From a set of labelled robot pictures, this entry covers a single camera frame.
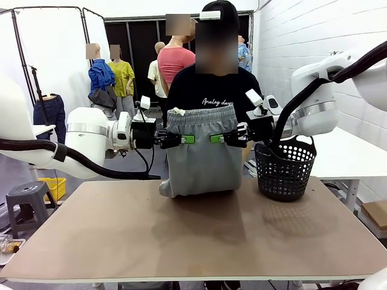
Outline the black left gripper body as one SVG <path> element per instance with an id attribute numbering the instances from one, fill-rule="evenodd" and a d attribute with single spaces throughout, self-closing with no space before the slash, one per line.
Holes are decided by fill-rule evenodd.
<path id="1" fill-rule="evenodd" d="M 135 149 L 151 149 L 154 146 L 156 119 L 146 121 L 131 121 L 131 143 Z"/>

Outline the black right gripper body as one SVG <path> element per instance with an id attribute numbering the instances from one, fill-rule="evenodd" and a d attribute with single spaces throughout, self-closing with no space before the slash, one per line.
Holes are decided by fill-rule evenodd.
<path id="1" fill-rule="evenodd" d="M 272 116 L 262 116 L 250 119 L 247 122 L 249 138 L 254 142 L 265 141 L 272 138 L 275 129 Z"/>

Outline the grey training pants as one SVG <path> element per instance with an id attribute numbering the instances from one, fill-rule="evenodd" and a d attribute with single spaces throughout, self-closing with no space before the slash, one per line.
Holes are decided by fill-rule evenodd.
<path id="1" fill-rule="evenodd" d="M 242 152 L 239 147 L 211 142 L 237 129 L 234 107 L 194 109 L 173 108 L 167 112 L 166 131 L 193 138 L 168 148 L 169 177 L 159 186 L 168 198 L 237 190 L 241 186 Z"/>

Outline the black perforated plastic basket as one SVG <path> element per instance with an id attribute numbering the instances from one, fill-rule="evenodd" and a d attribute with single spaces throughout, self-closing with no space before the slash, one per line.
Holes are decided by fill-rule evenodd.
<path id="1" fill-rule="evenodd" d="M 293 202 L 303 197 L 317 151 L 314 139 L 293 136 L 273 148 L 255 144 L 259 191 L 274 201 Z"/>

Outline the person's left forearm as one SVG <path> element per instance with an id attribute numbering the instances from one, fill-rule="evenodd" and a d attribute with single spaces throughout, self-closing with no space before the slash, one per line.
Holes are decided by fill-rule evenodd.
<path id="1" fill-rule="evenodd" d="M 247 158 L 249 157 L 253 145 L 254 145 L 254 142 L 249 141 L 246 145 L 246 148 L 242 149 L 242 151 L 241 151 L 242 152 L 242 165 L 241 165 L 242 167 L 244 166 L 244 163 L 246 162 Z"/>

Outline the person in black t-shirt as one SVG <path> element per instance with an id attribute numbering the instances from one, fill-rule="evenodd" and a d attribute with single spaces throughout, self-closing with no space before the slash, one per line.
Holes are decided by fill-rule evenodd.
<path id="1" fill-rule="evenodd" d="M 238 122 L 248 121 L 247 112 L 255 106 L 246 92 L 254 89 L 260 94 L 261 89 L 256 77 L 238 66 L 238 33 L 213 30 L 199 20 L 195 38 L 195 63 L 175 76 L 165 110 L 232 105 Z"/>

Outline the cream shirt mannequin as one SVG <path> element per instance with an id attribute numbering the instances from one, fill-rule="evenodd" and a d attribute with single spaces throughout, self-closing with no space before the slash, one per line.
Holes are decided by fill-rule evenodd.
<path id="1" fill-rule="evenodd" d="M 162 100 L 166 100 L 167 96 L 164 92 L 161 80 L 160 80 L 160 73 L 158 69 L 158 62 L 157 60 L 153 60 L 149 64 L 149 69 L 148 69 L 148 79 L 151 81 L 151 83 L 154 86 L 155 89 L 155 95 Z"/>

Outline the yellow shirt mannequin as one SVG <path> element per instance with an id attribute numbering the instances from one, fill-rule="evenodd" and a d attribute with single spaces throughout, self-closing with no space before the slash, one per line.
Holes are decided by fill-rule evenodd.
<path id="1" fill-rule="evenodd" d="M 116 117 L 119 118 L 121 112 L 127 112 L 129 117 L 135 115 L 134 107 L 134 71 L 129 62 L 122 60 L 120 45 L 110 45 L 110 59 L 108 63 L 115 75 L 115 85 L 113 87 L 117 96 Z"/>

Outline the pink shirt mannequin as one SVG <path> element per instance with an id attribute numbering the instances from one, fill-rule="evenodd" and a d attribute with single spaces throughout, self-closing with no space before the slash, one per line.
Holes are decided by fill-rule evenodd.
<path id="1" fill-rule="evenodd" d="M 157 57 L 161 83 L 166 95 L 175 76 L 185 67 L 195 63 L 195 54 L 184 47 L 195 39 L 197 21 L 189 14 L 167 14 L 166 36 L 169 42 L 160 50 Z"/>

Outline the blue shirt mannequin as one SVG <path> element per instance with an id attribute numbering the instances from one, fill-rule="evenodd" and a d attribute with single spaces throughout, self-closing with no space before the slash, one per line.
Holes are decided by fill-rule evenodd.
<path id="1" fill-rule="evenodd" d="M 117 96 L 114 92 L 115 74 L 100 56 L 100 45 L 86 45 L 86 58 L 92 61 L 88 70 L 90 92 L 88 98 L 92 108 L 100 109 L 109 119 L 117 108 Z"/>

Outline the floral shirt mannequin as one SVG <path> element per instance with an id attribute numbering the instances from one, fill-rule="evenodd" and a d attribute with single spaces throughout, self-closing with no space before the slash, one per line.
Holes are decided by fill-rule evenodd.
<path id="1" fill-rule="evenodd" d="M 238 36 L 238 66 L 248 72 L 252 71 L 252 54 L 241 35 Z"/>

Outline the dark jeans leg mannequin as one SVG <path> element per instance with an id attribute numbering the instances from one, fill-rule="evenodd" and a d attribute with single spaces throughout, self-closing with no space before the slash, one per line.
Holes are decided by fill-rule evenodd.
<path id="1" fill-rule="evenodd" d="M 58 143 L 65 143 L 66 137 L 66 124 L 65 124 L 65 108 L 62 97 L 58 94 L 44 95 L 42 97 L 43 104 L 39 100 L 36 101 L 36 104 L 33 108 L 33 124 L 34 125 L 46 125 L 45 121 L 48 121 L 48 124 L 55 125 L 55 133 L 57 135 Z"/>

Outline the large white table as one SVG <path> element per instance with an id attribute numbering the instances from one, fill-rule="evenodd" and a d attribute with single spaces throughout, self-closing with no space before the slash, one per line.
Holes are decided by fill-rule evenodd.
<path id="1" fill-rule="evenodd" d="M 387 177 L 387 152 L 345 131 L 335 128 L 313 137 L 317 156 L 311 175 L 322 180 L 348 181 L 346 207 L 355 209 L 362 178 Z"/>

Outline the small white table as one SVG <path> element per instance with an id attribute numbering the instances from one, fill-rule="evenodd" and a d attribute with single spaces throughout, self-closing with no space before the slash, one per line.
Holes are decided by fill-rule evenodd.
<path id="1" fill-rule="evenodd" d="M 38 136 L 43 133 L 48 133 L 49 135 L 52 133 L 56 126 L 54 124 L 52 125 L 33 125 L 33 132 L 35 136 Z M 30 170 L 30 175 L 33 181 L 39 181 L 39 175 L 38 175 L 38 170 L 35 165 L 33 164 L 28 164 L 29 165 L 29 170 Z"/>

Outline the yellow plastic crate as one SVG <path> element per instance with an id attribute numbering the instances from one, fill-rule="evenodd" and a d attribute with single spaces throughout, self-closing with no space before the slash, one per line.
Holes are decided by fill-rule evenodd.
<path id="1" fill-rule="evenodd" d="M 55 201 L 59 201 L 66 194 L 65 178 L 39 178 L 44 181 L 50 189 L 51 195 Z"/>

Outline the black tripod stand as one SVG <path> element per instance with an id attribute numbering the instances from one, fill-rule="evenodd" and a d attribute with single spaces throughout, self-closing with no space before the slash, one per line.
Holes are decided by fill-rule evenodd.
<path id="1" fill-rule="evenodd" d="M 46 111 L 46 108 L 45 108 L 45 104 L 44 104 L 44 100 L 43 100 L 43 96 L 42 96 L 42 91 L 41 91 L 41 88 L 39 86 L 39 81 L 38 81 L 38 78 L 37 78 L 37 69 L 34 66 L 31 66 L 31 65 L 29 65 L 29 67 L 31 68 L 31 73 L 33 75 L 37 96 L 39 98 L 39 103 L 41 104 L 41 108 L 42 108 L 42 111 L 43 111 L 43 114 L 44 114 L 45 125 L 49 126 L 50 123 L 48 122 L 47 111 Z"/>

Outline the narrow white backdrop screen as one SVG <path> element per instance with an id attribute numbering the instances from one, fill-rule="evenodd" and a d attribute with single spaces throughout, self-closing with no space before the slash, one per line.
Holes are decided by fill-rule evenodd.
<path id="1" fill-rule="evenodd" d="M 82 12 L 85 18 L 85 28 L 88 36 L 88 42 L 92 44 L 99 44 L 100 57 L 108 62 L 110 56 L 109 43 L 106 35 L 104 18 L 87 8 L 83 8 Z"/>

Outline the black cap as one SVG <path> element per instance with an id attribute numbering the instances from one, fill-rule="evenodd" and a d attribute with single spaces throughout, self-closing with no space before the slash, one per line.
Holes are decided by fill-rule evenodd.
<path id="1" fill-rule="evenodd" d="M 202 11 L 214 11 L 219 10 L 221 12 L 220 20 L 206 20 L 201 21 L 213 30 L 220 30 L 224 28 L 226 31 L 232 33 L 238 33 L 239 31 L 239 17 L 235 6 L 228 0 L 215 0 L 204 6 Z"/>

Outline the wide white backdrop screen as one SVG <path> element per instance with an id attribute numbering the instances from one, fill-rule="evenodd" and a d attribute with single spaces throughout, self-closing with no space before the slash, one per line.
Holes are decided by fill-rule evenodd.
<path id="1" fill-rule="evenodd" d="M 0 13 L 0 74 L 22 89 L 31 122 L 39 100 L 29 65 L 37 69 L 42 96 L 58 94 L 68 114 L 88 105 L 89 63 L 79 8 L 11 8 Z M 57 141 L 52 132 L 39 138 Z"/>

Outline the grey plastic stool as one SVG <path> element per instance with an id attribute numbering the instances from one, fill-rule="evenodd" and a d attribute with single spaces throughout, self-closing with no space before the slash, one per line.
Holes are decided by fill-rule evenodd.
<path id="1" fill-rule="evenodd" d="M 48 209 L 56 210 L 57 204 L 45 181 L 18 185 L 6 195 L 8 216 L 14 239 L 19 232 L 37 230 L 48 218 Z"/>

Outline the flat cardboard box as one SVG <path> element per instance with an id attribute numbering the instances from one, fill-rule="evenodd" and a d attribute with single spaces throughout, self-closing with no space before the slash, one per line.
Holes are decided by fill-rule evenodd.
<path id="1" fill-rule="evenodd" d="M 363 203 L 359 219 L 379 239 L 387 239 L 387 199 Z"/>

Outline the white food tray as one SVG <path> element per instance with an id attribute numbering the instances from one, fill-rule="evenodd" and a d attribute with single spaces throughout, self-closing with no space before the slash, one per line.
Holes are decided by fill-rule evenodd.
<path id="1" fill-rule="evenodd" d="M 25 239 L 7 239 L 0 242 L 0 266 L 5 266 L 25 242 Z"/>

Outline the black partition wall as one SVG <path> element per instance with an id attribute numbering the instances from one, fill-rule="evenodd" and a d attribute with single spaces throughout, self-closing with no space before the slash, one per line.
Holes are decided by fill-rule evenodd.
<path id="1" fill-rule="evenodd" d="M 155 48 L 157 32 L 155 22 L 134 22 L 128 26 L 119 25 L 112 28 L 108 39 L 111 44 L 119 44 L 121 49 L 125 49 L 125 45 L 120 43 L 122 39 L 126 39 L 131 44 L 134 50 L 134 75 L 135 78 L 143 78 L 146 82 L 151 82 L 148 79 L 149 64 L 153 60 L 157 60 L 158 53 L 151 54 L 150 51 Z M 196 38 L 186 43 L 185 48 L 191 50 L 195 55 L 195 41 Z M 166 100 L 160 99 L 159 104 L 163 113 L 163 120 L 167 120 Z"/>

